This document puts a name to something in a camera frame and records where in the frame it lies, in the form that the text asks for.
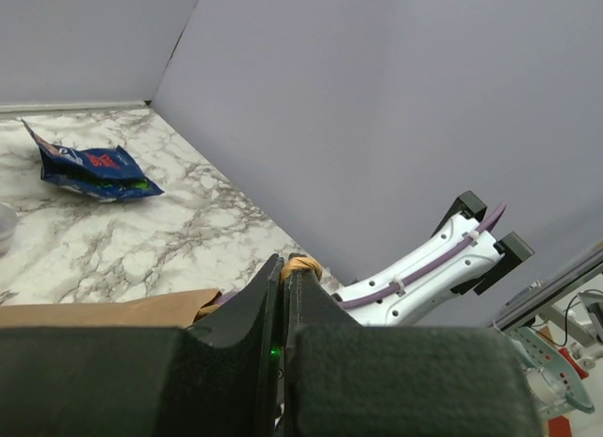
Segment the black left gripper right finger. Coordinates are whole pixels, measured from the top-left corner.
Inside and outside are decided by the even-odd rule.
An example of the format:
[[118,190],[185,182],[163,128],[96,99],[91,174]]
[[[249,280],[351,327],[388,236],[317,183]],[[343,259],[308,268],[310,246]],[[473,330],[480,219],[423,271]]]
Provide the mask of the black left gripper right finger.
[[538,436],[510,340],[479,328],[362,327],[322,289],[319,263],[281,272],[288,336],[284,436]]

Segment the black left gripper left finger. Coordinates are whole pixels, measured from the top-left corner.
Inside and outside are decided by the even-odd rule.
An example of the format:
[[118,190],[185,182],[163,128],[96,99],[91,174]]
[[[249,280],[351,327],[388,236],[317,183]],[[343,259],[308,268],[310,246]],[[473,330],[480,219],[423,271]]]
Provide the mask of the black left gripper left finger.
[[270,436],[283,264],[186,328],[2,330],[2,434]]

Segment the brown paper bag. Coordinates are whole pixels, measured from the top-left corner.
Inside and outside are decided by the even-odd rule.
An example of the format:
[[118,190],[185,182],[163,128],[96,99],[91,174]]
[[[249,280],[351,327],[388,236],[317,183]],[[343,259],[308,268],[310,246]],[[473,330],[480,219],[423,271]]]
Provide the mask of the brown paper bag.
[[95,332],[119,329],[186,329],[202,325],[219,330],[251,327],[264,313],[260,310],[267,292],[277,293],[296,271],[310,271],[321,277],[320,263],[295,255],[276,273],[276,284],[259,281],[259,296],[248,285],[238,292],[221,293],[200,289],[111,303],[59,303],[3,305],[1,332]]

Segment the blue green chips bag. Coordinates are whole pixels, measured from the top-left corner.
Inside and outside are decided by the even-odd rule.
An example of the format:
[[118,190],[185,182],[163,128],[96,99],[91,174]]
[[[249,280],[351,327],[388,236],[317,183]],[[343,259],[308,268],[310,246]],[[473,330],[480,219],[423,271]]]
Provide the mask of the blue green chips bag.
[[164,193],[153,181],[142,179],[105,180],[60,176],[55,185],[92,197],[99,202],[123,202],[157,197]]

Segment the blue red chips bag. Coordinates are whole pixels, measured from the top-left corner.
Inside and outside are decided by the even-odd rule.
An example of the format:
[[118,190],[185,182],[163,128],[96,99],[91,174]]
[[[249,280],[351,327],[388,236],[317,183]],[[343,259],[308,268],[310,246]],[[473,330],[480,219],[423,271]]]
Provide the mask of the blue red chips bag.
[[37,145],[41,155],[41,178],[60,176],[89,177],[95,180],[122,182],[141,181],[145,174],[134,158],[121,146],[76,150],[50,143],[21,120],[24,129]]

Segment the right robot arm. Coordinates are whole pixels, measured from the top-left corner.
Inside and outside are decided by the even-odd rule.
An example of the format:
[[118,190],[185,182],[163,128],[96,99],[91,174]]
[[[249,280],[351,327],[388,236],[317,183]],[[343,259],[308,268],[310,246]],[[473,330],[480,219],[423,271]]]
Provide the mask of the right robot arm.
[[487,205],[471,190],[452,206],[420,247],[381,272],[337,289],[332,297],[363,326],[415,325],[432,310],[469,291],[483,294],[534,250],[515,232],[497,239],[506,210]]

